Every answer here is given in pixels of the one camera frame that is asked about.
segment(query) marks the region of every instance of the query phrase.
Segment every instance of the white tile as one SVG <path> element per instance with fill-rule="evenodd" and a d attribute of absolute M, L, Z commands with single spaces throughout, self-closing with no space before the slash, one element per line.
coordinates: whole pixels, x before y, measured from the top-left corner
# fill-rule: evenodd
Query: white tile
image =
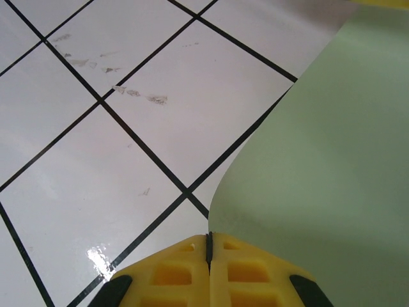
<path fill-rule="evenodd" d="M 0 306 L 44 307 L 45 303 L 3 220 L 0 219 Z"/>
<path fill-rule="evenodd" d="M 194 22 L 124 86 L 107 102 L 189 185 L 291 82 Z"/>
<path fill-rule="evenodd" d="M 103 95 L 189 19 L 167 1 L 98 0 L 50 41 L 66 38 L 53 44 L 71 54 L 67 59 Z"/>
<path fill-rule="evenodd" d="M 118 265 L 116 270 L 119 271 L 193 235 L 206 233 L 207 219 L 189 200 L 185 200 Z"/>
<path fill-rule="evenodd" d="M 199 13 L 211 1 L 210 0 L 179 0 L 178 2 L 184 5 L 184 7 L 190 9 L 191 11 L 195 13 Z"/>
<path fill-rule="evenodd" d="M 0 72 L 39 41 L 4 1 L 0 2 L 0 39 Z"/>
<path fill-rule="evenodd" d="M 241 149 L 243 149 L 247 140 L 243 142 L 197 189 L 193 194 L 201 201 L 201 203 L 207 208 L 210 209 L 210 204 L 212 203 L 213 196 L 216 192 L 217 187 L 219 186 L 220 181 L 231 163 L 238 155 Z"/>
<path fill-rule="evenodd" d="M 47 35 L 74 14 L 87 0 L 13 0 L 13 4 L 43 34 Z"/>
<path fill-rule="evenodd" d="M 203 17 L 299 77 L 356 7 L 339 0 L 220 0 Z"/>
<path fill-rule="evenodd" d="M 0 78 L 0 185 L 95 103 L 44 45 Z"/>
<path fill-rule="evenodd" d="M 0 200 L 50 296 L 62 306 L 99 272 L 106 273 L 106 263 L 179 194 L 98 107 L 9 185 Z"/>

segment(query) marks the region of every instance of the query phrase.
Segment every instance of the yellow plastic object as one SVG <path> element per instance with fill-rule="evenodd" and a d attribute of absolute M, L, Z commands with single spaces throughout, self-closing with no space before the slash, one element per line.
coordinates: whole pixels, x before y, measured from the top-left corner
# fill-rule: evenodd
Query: yellow plastic object
<path fill-rule="evenodd" d="M 409 8 L 409 0 L 352 0 L 356 3 L 386 6 L 389 8 Z"/>
<path fill-rule="evenodd" d="M 210 306 L 304 306 L 289 277 L 303 269 L 230 235 L 213 234 Z"/>
<path fill-rule="evenodd" d="M 125 269 L 133 282 L 120 307 L 208 307 L 206 237 L 195 235 Z"/>
<path fill-rule="evenodd" d="M 117 272 L 90 306 L 332 305 L 308 272 L 232 236 L 214 233 L 193 236 Z"/>

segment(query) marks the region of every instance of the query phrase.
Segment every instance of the yellow plastic part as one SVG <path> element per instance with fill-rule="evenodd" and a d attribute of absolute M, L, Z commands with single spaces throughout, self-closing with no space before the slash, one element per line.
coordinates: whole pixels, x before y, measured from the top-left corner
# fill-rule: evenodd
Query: yellow plastic part
<path fill-rule="evenodd" d="M 195 235 L 120 270 L 113 279 L 133 279 L 120 307 L 209 307 L 205 254 L 206 236 Z"/>
<path fill-rule="evenodd" d="M 409 0 L 352 0 L 353 2 L 386 6 L 389 8 L 409 8 Z"/>
<path fill-rule="evenodd" d="M 112 278 L 133 282 L 120 307 L 304 307 L 289 277 L 303 269 L 232 236 L 213 233 L 209 275 L 206 236 L 196 235 Z"/>
<path fill-rule="evenodd" d="M 223 233 L 213 234 L 211 307 L 304 307 L 289 276 L 305 270 Z"/>

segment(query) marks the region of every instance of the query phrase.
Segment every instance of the tile floor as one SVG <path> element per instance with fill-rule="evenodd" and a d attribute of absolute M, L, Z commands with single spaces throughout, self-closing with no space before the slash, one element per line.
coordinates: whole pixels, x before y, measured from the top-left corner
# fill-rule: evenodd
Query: tile floor
<path fill-rule="evenodd" d="M 87 306 L 206 233 L 224 172 L 354 9 L 0 0 L 0 306 Z"/>

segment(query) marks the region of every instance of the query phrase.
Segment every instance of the rectangular hole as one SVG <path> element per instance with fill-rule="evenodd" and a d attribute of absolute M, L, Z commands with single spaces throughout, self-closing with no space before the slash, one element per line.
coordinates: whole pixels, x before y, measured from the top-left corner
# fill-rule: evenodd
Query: rectangular hole
<path fill-rule="evenodd" d="M 160 264 L 153 275 L 152 285 L 191 285 L 192 273 L 183 265 Z"/>
<path fill-rule="evenodd" d="M 231 307 L 281 307 L 274 294 L 230 290 Z"/>
<path fill-rule="evenodd" d="M 270 278 L 263 263 L 257 260 L 246 260 L 228 263 L 228 280 L 242 283 L 267 283 Z"/>

